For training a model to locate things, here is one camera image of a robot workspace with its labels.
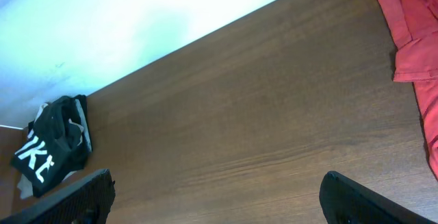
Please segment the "red t-shirt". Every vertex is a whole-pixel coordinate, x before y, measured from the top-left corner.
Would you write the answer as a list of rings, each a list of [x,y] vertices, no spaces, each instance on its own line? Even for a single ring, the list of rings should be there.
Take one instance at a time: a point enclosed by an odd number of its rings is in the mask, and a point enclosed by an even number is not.
[[[437,0],[377,0],[397,47],[395,82],[411,82],[437,174]]]

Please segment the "black folded garment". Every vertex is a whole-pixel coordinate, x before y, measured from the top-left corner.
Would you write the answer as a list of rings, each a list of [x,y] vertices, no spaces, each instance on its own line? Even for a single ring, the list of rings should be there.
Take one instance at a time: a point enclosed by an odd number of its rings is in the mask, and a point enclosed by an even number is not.
[[[78,144],[80,152],[77,152],[77,155],[79,157],[76,159],[79,165],[76,166],[76,168],[83,169],[88,161],[89,155],[93,150],[90,130],[88,127],[88,107],[85,95],[77,95],[73,99],[75,100],[77,113],[80,118],[80,125],[83,127],[82,140],[81,143]]]

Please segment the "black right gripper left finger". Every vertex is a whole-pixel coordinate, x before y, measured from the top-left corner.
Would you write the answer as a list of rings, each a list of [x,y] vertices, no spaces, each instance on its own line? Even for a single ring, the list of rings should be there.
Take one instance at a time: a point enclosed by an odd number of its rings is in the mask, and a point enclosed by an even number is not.
[[[105,224],[116,196],[114,184],[108,169],[97,170],[1,222]]]

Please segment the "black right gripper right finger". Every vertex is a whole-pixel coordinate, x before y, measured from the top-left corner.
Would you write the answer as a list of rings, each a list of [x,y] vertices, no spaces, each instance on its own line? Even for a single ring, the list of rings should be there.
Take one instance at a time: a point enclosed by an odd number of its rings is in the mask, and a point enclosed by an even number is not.
[[[329,171],[324,176],[319,201],[329,224],[432,222],[337,171]]]

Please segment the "dark green Nike t-shirt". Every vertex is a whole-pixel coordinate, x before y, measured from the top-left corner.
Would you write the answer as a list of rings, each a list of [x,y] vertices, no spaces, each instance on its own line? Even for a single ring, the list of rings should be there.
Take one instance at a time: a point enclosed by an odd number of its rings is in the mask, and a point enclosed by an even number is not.
[[[44,141],[37,136],[14,152],[11,166],[21,173],[17,184],[20,198],[41,197],[67,177],[82,169],[76,168],[81,140],[59,139]]]

